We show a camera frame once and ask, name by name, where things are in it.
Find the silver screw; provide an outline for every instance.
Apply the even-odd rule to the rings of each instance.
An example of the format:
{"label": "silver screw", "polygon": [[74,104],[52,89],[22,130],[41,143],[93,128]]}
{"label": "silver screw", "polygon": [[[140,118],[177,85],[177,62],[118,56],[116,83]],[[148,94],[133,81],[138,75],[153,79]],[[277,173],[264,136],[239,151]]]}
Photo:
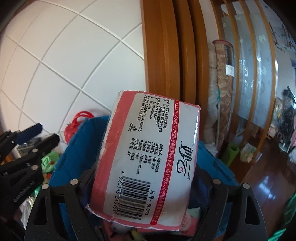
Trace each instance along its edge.
{"label": "silver screw", "polygon": [[48,187],[49,187],[49,185],[48,185],[47,183],[45,183],[45,184],[42,185],[41,188],[42,188],[42,189],[47,189]]}
{"label": "silver screw", "polygon": [[243,186],[245,189],[249,189],[249,188],[250,188],[250,185],[249,185],[248,183],[244,183],[242,186]]}
{"label": "silver screw", "polygon": [[72,185],[76,185],[78,182],[79,182],[79,181],[78,181],[77,179],[72,179],[72,180],[70,181],[70,183],[71,183]]}
{"label": "silver screw", "polygon": [[216,185],[220,185],[220,184],[221,184],[221,180],[219,180],[219,179],[214,179],[214,180],[213,180],[213,183],[216,184]]}
{"label": "silver screw", "polygon": [[31,168],[32,168],[32,170],[36,171],[38,169],[38,166],[37,165],[33,165]]}

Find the pink package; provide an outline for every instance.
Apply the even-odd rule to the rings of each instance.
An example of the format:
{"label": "pink package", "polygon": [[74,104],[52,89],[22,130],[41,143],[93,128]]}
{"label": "pink package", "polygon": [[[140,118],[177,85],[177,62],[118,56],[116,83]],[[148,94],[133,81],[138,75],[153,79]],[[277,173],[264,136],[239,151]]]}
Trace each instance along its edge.
{"label": "pink package", "polygon": [[109,221],[179,230],[197,156],[200,107],[122,91],[98,159],[90,210]]}

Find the white tile wall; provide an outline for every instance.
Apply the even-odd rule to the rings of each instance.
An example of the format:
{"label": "white tile wall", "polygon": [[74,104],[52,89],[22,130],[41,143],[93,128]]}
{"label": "white tile wall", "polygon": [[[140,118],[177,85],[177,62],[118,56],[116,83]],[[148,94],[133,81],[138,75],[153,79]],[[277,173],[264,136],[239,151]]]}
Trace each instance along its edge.
{"label": "white tile wall", "polygon": [[[117,92],[145,90],[140,0],[39,0],[0,41],[0,123],[42,135],[88,110],[109,115]],[[63,152],[63,142],[57,148]]]}

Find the green toy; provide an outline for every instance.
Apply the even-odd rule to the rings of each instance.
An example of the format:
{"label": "green toy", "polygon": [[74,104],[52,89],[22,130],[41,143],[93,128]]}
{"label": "green toy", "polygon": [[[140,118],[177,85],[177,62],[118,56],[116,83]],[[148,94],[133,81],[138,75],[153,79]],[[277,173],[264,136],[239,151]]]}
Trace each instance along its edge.
{"label": "green toy", "polygon": [[41,160],[41,167],[43,173],[52,172],[54,170],[54,166],[59,159],[59,153],[56,151],[51,151],[46,156],[44,156]]}

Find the brand logo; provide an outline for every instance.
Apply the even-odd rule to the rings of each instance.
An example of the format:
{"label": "brand logo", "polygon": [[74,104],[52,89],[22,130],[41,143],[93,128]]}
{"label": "brand logo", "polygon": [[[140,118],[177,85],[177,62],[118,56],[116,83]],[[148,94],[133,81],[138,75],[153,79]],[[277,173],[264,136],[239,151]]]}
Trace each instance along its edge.
{"label": "brand logo", "polygon": [[177,172],[184,173],[184,176],[189,176],[190,171],[190,162],[192,161],[192,148],[188,146],[183,146],[181,142],[181,146],[179,147],[179,153],[182,159],[179,159],[177,162]]}
{"label": "brand logo", "polygon": [[35,184],[34,181],[30,182],[28,186],[26,186],[20,193],[17,195],[16,198],[13,199],[14,202],[17,202],[33,185]]}

